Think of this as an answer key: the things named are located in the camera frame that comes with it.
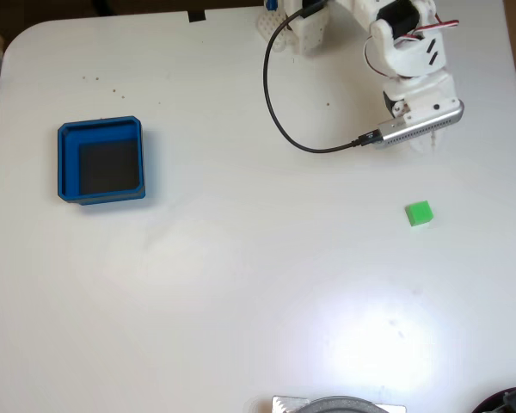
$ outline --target black cable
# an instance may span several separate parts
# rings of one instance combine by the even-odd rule
[[[301,15],[312,15],[318,10],[322,9],[323,6],[327,3],[328,0],[322,0],[318,3],[313,3],[307,7],[304,7],[294,13],[293,15],[290,15],[285,19],[284,22],[282,22],[279,27],[273,32],[272,38],[269,40],[269,43],[267,43],[266,48],[266,56],[264,58],[264,71],[263,71],[263,83],[264,83],[264,95],[266,96],[266,104],[267,109],[269,110],[269,114],[272,115],[273,122],[281,132],[281,134],[285,137],[286,140],[288,140],[291,144],[296,146],[302,151],[311,152],[311,153],[331,153],[331,152],[338,152],[342,151],[347,148],[354,148],[356,146],[363,146],[370,144],[372,142],[376,142],[379,140],[382,140],[382,135],[380,133],[377,133],[377,131],[373,131],[372,133],[368,133],[366,135],[362,135],[359,137],[359,139],[354,140],[353,142],[350,142],[349,144],[336,146],[334,148],[327,148],[327,149],[312,149],[308,148],[307,146],[303,146],[299,144],[297,141],[295,141],[291,136],[286,132],[286,130],[283,128],[283,126],[280,124],[279,120],[277,119],[277,116],[275,115],[275,112],[273,111],[272,102],[269,98],[269,88],[267,86],[267,68],[269,66],[269,55],[272,51],[273,43],[275,42],[275,39],[277,39],[277,36],[283,31],[284,28],[286,28],[290,22],[292,22],[297,17],[300,17]]]

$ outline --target green block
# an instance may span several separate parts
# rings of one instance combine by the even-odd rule
[[[433,219],[432,209],[430,209],[427,200],[407,206],[405,212],[411,226],[422,225]]]

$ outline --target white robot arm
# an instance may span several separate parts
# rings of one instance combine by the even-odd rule
[[[442,37],[442,29],[456,26],[458,21],[442,22],[433,0],[334,1],[349,10],[370,34],[367,42],[374,42],[381,62],[391,73],[388,76],[373,68],[386,76],[384,99],[393,119],[380,124],[377,131],[367,135],[369,139],[360,137],[361,145],[364,142],[365,145],[393,145],[460,121],[464,105],[458,99],[453,77],[446,69]],[[260,17],[258,28],[265,38],[274,40],[273,50],[282,50],[291,39],[301,53],[322,44],[324,29],[329,23],[329,2],[267,0],[266,8],[268,11]],[[293,17],[303,9],[309,12]],[[290,21],[292,33],[278,32],[275,39],[271,39],[271,21],[279,24],[286,15],[293,17]],[[365,59],[370,65],[366,46]],[[271,108],[267,85],[264,87],[270,113],[280,126]]]

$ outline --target blue tray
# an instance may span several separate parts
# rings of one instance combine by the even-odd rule
[[[145,197],[139,120],[126,116],[60,127],[58,195],[81,205]]]

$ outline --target white table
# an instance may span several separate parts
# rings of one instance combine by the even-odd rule
[[[427,156],[288,145],[262,95],[259,9],[17,38],[0,83],[0,412],[246,413],[274,394],[342,394],[466,413],[516,385],[503,6],[439,12],[462,22],[446,43],[467,110]],[[317,147],[388,116],[357,23],[342,13],[327,37],[317,56],[271,65],[279,117]],[[147,197],[63,202],[58,128],[131,114]],[[403,208],[420,200],[435,220],[413,230]]]

